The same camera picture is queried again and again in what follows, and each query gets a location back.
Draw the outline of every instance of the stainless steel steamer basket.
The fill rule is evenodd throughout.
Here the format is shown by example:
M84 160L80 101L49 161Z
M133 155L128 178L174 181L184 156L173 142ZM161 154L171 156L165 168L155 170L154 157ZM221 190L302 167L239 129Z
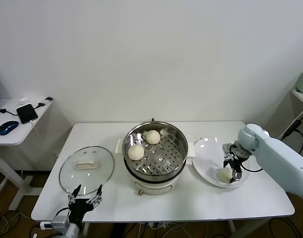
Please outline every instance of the stainless steel steamer basket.
M150 130L160 133L160 142L150 145L145 135ZM144 157L133 161L128 149L141 144ZM122 145L124 162L128 171L137 179L149 183L166 182L176 177L184 168L187 155L187 140L175 126L161 121L150 121L136 126L125 137Z

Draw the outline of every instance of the robotic arm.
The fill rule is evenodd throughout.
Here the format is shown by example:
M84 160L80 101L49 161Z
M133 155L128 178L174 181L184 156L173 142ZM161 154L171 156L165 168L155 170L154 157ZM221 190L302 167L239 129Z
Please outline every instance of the robotic arm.
M251 155L259 165L286 191L303 199L303 157L289 146L266 135L258 125L248 124L238 133L234 144L224 144L224 167L230 164L230 182L242 177L241 164Z
M51 222L42 222L40 228L42 230L55 230L61 233L62 236L55 236L56 238L79 238L83 237L80 233L82 228L82 220L87 212L93 211L102 201L102 185L98 188L96 195L90 199L76 198L81 185L79 185L71 195L68 195L68 208L70 215L60 216L56 215Z

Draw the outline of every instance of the pot handle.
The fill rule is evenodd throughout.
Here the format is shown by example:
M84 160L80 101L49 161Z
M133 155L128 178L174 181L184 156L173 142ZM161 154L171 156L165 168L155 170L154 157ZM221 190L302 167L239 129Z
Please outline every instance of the pot handle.
M122 154L123 139L119 139L116 145L115 154Z

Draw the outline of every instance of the steamed bun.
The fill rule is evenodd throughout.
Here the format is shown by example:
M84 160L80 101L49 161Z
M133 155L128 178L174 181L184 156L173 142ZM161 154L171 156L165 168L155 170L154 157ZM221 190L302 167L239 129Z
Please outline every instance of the steamed bun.
M232 179L232 169L231 168L222 168L218 171L218 177L221 182L230 183Z
M145 150L141 145L133 145L128 149L128 156L131 160L140 160L145 154Z
M146 141L148 144L155 145L160 141L160 134L156 130L150 130L146 134Z

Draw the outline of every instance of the white side table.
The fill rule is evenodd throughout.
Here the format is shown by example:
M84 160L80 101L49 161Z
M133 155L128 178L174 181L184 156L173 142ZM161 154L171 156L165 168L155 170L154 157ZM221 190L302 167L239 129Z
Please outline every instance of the white side table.
M16 114L16 109L20 107L18 104L19 99L0 99L0 108L5 108L7 111ZM36 107L40 101L32 102L32 106ZM33 121L35 125L39 119L42 117L44 112L49 108L51 102L46 104L43 107L39 107L36 109L36 113L38 118ZM13 116L9 113L2 114L0 113L0 125L4 124L7 121L16 120L20 122L18 116ZM7 135L0 135L0 146L13 146L18 145L24 141L24 139L28 136L30 131L33 129L31 123L27 123L25 125L19 124L19 126L11 131ZM1 157L0 157L0 172L5 176L5 179L0 184L0 190L6 184L7 179L11 181L16 187L19 188L16 196L14 197L12 203L9 206L9 210L16 210L23 198L23 196L38 196L40 195L42 188L36 187L32 188L29 183L31 182L33 176L27 176L25 180L23 180Z

